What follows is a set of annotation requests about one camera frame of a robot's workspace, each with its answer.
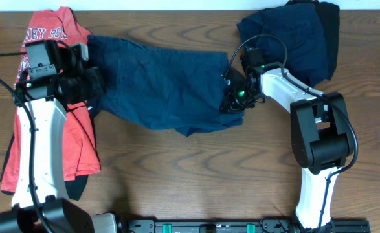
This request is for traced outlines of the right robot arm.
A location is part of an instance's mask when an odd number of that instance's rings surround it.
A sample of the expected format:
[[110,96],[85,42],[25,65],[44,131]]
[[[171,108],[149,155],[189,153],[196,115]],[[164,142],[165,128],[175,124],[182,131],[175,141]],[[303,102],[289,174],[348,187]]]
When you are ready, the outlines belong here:
[[241,113],[268,98],[290,114],[291,148],[302,169],[300,197],[284,232],[334,232],[330,208],[335,182],[352,167],[358,142],[344,98],[323,93],[295,78],[284,62],[265,63],[258,49],[241,58],[244,73],[227,67],[220,106],[223,113]]

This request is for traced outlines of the navy blue shorts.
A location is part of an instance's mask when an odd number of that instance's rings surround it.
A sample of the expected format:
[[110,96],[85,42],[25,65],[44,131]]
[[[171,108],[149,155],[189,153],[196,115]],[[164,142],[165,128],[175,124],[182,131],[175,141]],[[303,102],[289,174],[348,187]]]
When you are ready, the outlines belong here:
[[89,36],[87,46],[89,63],[105,82],[105,93],[92,104],[96,111],[185,136],[243,123],[243,114],[219,110],[227,87],[225,52],[164,49],[107,36]]

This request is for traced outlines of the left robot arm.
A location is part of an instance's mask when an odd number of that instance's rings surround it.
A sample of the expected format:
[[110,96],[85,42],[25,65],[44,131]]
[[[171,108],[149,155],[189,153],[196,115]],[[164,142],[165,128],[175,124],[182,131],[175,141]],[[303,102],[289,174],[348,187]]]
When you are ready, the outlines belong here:
[[90,216],[71,203],[63,175],[67,106],[104,92],[87,45],[41,40],[25,45],[29,66],[11,91],[21,126],[21,152],[12,208],[0,232],[117,232],[112,213]]

